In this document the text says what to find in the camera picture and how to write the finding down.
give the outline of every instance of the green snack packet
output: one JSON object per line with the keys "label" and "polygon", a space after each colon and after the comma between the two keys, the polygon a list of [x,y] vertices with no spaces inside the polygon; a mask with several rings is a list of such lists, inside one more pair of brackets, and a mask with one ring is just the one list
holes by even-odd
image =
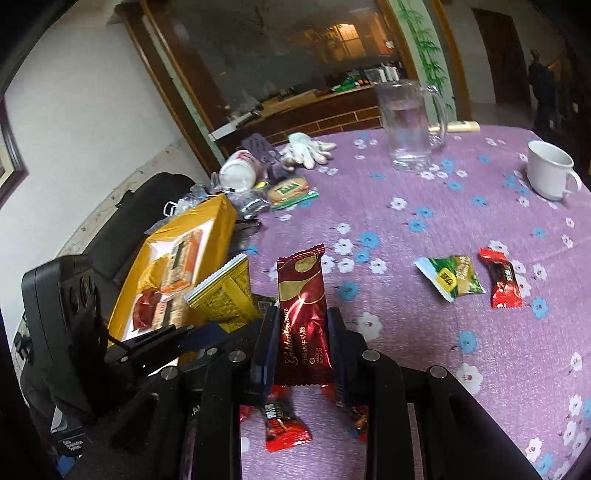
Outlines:
{"label": "green snack packet", "polygon": [[414,262],[447,301],[470,293],[486,293],[474,271],[472,260],[465,255],[447,258],[421,257]]}

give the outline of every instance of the purple tablecloth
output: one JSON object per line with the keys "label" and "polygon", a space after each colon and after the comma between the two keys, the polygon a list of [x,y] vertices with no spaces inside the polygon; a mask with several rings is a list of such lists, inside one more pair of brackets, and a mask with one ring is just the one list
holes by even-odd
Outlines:
{"label": "purple tablecloth", "polygon": [[[522,178],[533,138],[505,127],[449,135],[416,175],[392,168],[381,130],[329,135],[330,170],[306,172],[320,196],[264,217],[248,253],[253,291],[276,295],[277,258],[326,244],[327,302],[349,328],[401,365],[457,373],[542,477],[559,479],[591,426],[591,194],[551,203],[532,192]],[[478,260],[487,245],[513,262],[524,307],[491,308]],[[413,265],[450,254],[473,259],[486,294],[447,303]],[[253,415],[242,425],[243,477],[363,478],[365,445],[350,421],[317,387],[296,388],[294,404],[314,440],[267,453]]]}

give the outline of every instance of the glass pitcher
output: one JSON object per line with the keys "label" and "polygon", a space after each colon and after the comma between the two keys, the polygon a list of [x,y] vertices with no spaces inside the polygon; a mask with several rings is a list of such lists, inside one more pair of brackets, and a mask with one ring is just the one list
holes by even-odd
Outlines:
{"label": "glass pitcher", "polygon": [[[382,125],[388,136],[392,164],[398,170],[423,171],[431,164],[431,153],[443,147],[447,134],[447,111],[434,86],[421,87],[414,80],[378,83]],[[439,116],[439,132],[429,132],[425,102],[432,96]]]}

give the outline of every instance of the yellow snack package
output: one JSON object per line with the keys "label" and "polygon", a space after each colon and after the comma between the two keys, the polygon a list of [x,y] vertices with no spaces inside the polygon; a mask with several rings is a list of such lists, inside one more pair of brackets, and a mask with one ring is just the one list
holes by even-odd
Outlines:
{"label": "yellow snack package", "polygon": [[192,309],[208,320],[220,322],[228,333],[261,317],[254,305],[248,257],[237,255],[185,295]]}

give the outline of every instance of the doorway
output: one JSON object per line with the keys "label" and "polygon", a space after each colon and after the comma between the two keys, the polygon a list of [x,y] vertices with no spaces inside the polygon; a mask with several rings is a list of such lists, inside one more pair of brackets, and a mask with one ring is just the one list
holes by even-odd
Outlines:
{"label": "doorway", "polygon": [[530,84],[513,18],[473,8],[491,66],[497,103],[531,107]]}

